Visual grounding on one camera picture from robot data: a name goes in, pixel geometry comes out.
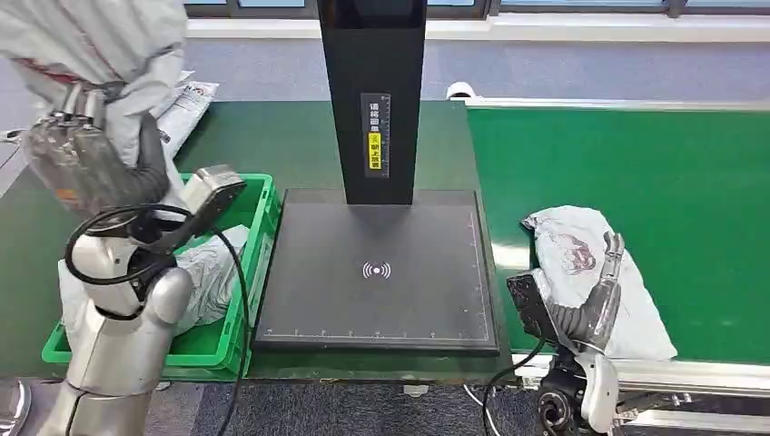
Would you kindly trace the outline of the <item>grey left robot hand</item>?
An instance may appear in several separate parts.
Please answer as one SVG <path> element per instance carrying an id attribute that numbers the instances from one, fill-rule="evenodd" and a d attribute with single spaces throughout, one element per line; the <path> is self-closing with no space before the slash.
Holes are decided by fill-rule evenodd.
<path id="1" fill-rule="evenodd" d="M 140 117 L 138 159 L 126 164 L 106 135 L 104 92 L 71 86 L 22 137 L 33 171 L 65 209 L 90 218 L 113 207 L 157 203 L 171 187 L 156 119 Z"/>

